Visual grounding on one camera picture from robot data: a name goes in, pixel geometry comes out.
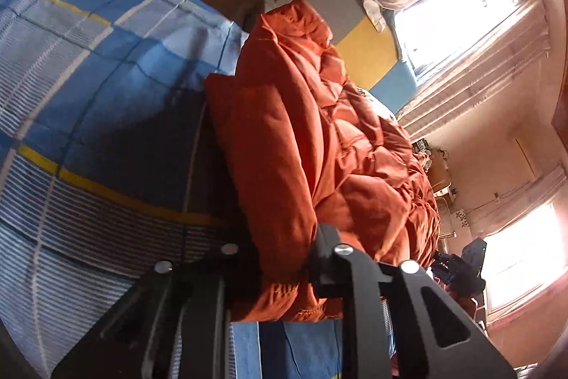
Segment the desk clutter items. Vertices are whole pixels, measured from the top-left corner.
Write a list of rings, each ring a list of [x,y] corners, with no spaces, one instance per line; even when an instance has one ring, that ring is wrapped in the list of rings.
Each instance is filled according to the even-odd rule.
[[[430,145],[427,139],[420,139],[412,143],[413,153],[417,156],[431,156]]]

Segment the orange puffer jacket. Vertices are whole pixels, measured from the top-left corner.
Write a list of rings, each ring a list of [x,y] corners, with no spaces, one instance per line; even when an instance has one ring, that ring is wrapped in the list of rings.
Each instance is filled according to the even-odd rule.
[[[205,81],[262,273],[259,295],[233,304],[241,322],[342,315],[309,281],[320,224],[376,262],[433,260],[440,224],[425,157],[349,80],[331,38],[292,1],[260,16],[234,75]]]

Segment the wooden desk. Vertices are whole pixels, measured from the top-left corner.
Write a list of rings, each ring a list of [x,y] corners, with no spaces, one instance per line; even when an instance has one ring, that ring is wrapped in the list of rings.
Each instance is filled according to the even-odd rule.
[[[448,152],[440,148],[432,148],[431,165],[426,175],[436,197],[448,196],[452,201],[455,196],[452,178],[449,175]]]

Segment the grey yellow blue headboard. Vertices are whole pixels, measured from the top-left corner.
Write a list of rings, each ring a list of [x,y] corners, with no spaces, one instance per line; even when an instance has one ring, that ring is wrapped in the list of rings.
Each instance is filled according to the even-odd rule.
[[[269,11],[293,0],[265,0]],[[401,110],[414,96],[417,83],[408,63],[399,57],[391,30],[377,31],[361,0],[304,0],[326,21],[350,80],[369,91],[392,113]]]

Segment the blue plaid bed sheet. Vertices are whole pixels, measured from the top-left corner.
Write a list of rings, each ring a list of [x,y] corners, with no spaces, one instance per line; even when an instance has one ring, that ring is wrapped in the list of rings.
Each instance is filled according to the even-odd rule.
[[[161,261],[258,254],[205,90],[250,33],[200,0],[1,0],[1,321],[41,378]],[[234,378],[341,378],[342,316],[241,322]]]

